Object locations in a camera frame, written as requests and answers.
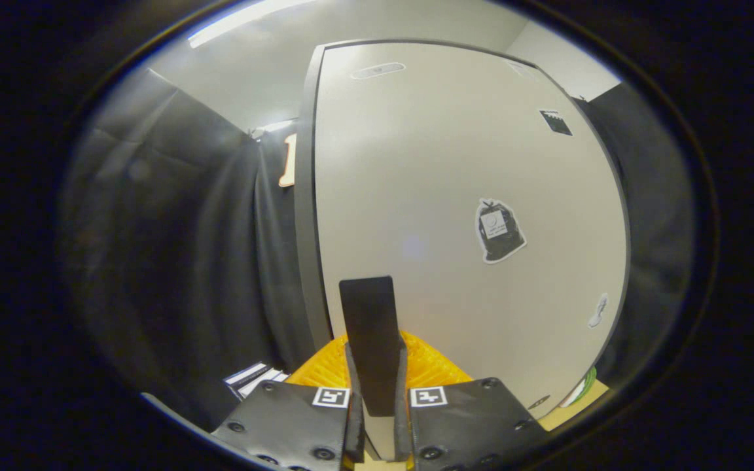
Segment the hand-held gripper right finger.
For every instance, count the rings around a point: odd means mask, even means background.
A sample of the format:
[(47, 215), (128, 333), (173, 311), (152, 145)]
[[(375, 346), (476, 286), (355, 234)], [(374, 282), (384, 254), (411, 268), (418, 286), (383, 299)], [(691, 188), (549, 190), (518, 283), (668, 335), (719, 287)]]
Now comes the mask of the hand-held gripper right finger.
[(407, 470), (505, 470), (524, 464), (548, 431), (497, 377), (472, 379), (401, 332), (394, 405), (396, 453)]

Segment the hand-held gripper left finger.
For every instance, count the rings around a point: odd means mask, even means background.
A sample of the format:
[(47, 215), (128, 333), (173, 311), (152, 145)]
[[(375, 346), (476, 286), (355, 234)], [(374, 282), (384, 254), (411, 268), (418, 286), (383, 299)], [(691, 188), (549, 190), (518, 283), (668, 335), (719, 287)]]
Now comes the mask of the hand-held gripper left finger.
[(213, 435), (287, 470), (353, 470), (365, 461), (364, 405), (346, 336), (288, 374), (257, 362), (225, 380), (238, 404)]

